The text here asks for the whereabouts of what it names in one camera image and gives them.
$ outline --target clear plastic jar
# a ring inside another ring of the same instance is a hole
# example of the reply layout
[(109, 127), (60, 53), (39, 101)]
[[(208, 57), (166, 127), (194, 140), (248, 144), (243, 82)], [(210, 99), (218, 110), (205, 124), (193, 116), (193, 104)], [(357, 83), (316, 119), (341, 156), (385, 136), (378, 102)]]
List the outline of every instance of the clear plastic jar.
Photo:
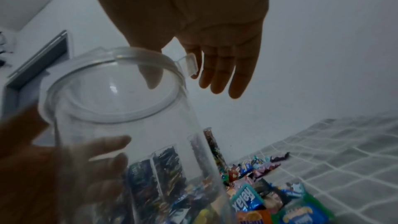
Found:
[(63, 221), (235, 223), (187, 99), (184, 76), (196, 71), (193, 55), (135, 48), (48, 69), (39, 111), (55, 128)]

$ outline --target gray checkered bed sheet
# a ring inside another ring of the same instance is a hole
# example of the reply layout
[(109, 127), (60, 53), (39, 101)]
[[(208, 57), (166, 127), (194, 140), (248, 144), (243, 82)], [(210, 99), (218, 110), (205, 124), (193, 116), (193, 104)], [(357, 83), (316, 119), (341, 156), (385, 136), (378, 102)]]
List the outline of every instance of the gray checkered bed sheet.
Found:
[(325, 119), (236, 160), (290, 151), (264, 178), (302, 182), (339, 224), (398, 224), (398, 112)]

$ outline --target orange candy packet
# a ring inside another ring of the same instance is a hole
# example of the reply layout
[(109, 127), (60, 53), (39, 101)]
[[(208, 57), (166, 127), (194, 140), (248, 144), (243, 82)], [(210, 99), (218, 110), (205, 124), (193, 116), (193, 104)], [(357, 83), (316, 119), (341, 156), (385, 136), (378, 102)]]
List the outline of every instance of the orange candy packet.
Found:
[(267, 210), (237, 212), (236, 216), (240, 224), (272, 224), (271, 214)]

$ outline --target jar lid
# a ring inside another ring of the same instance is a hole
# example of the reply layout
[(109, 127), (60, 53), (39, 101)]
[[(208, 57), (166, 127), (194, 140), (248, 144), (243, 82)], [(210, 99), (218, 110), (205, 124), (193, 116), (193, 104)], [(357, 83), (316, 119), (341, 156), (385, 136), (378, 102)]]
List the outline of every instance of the jar lid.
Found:
[[(153, 90), (141, 69), (163, 71)], [(193, 54), (174, 62), (169, 57), (140, 48), (98, 48), (47, 69), (40, 87), (39, 112), (53, 124), (57, 93), (67, 97), (71, 113), (98, 123), (131, 121), (155, 114), (177, 97), (185, 77), (197, 72)]]

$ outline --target wall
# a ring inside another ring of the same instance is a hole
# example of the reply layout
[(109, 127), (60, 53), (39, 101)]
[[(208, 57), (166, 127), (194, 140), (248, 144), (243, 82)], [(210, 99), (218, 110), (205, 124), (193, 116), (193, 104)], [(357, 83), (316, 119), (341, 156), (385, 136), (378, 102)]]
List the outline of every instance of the wall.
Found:
[[(396, 108), (396, 2), (270, 0), (260, 59), (241, 99), (187, 82), (199, 122), (213, 127), (227, 161), (323, 118)], [(53, 0), (19, 32), (14, 66), (63, 29), (73, 36), (74, 55), (126, 45), (96, 0)], [(184, 54), (175, 40), (164, 53)]]

